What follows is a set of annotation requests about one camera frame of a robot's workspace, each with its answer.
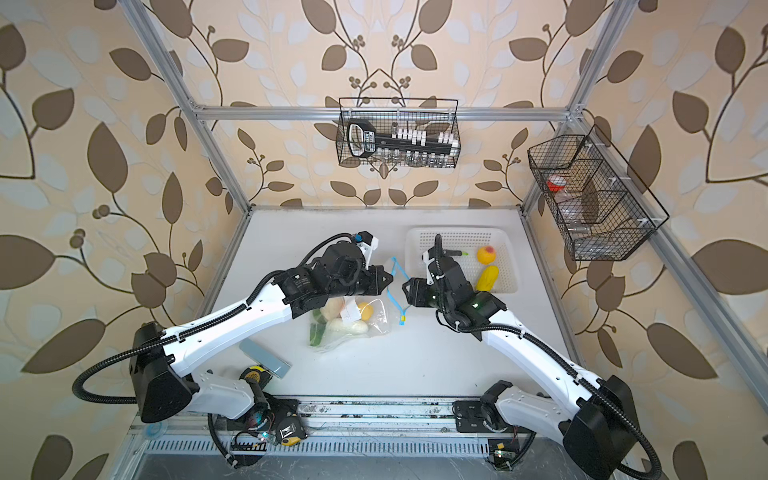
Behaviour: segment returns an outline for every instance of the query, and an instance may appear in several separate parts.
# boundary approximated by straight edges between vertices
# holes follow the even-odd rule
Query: perforated plastic tray
[[[516,268],[512,259],[512,247],[507,234],[498,228],[480,227],[429,227],[413,228],[406,235],[406,272],[410,276],[426,276],[422,253],[435,245],[435,235],[442,235],[442,246],[447,250],[463,250],[469,255],[453,257],[462,267],[472,286],[488,265],[477,259],[478,248],[490,245],[496,249],[498,279],[491,293],[515,293],[518,290]]]

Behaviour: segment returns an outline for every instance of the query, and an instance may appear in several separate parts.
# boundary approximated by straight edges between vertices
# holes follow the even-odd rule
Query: black wire basket
[[[444,98],[340,98],[339,165],[455,168],[457,109],[458,100]]]
[[[617,171],[606,161],[610,141],[593,127],[586,135],[560,135],[528,149],[531,172],[574,260],[626,260],[669,213],[627,164]],[[653,200],[649,211],[631,190]]]

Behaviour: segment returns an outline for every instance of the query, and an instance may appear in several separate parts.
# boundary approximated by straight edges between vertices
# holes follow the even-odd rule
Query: toy fruit
[[[367,322],[373,315],[373,305],[370,303],[358,303],[357,308],[360,309],[360,319],[363,322]]]
[[[498,267],[491,265],[483,270],[483,273],[478,278],[477,291],[490,292],[493,288],[493,284],[496,283],[498,278]]]
[[[496,260],[496,249],[490,245],[486,245],[483,248],[478,249],[478,261],[483,265],[488,265],[493,260]]]

